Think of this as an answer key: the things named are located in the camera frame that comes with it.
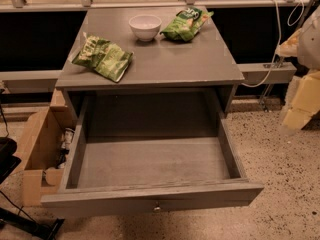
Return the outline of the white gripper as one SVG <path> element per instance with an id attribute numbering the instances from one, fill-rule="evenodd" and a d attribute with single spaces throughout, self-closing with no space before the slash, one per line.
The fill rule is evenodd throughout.
<path id="1" fill-rule="evenodd" d="M 320 111 L 320 6 L 286 41 L 278 45 L 280 57 L 297 57 L 301 65 L 317 69 L 303 76 L 298 83 L 283 125 L 300 130 Z"/>

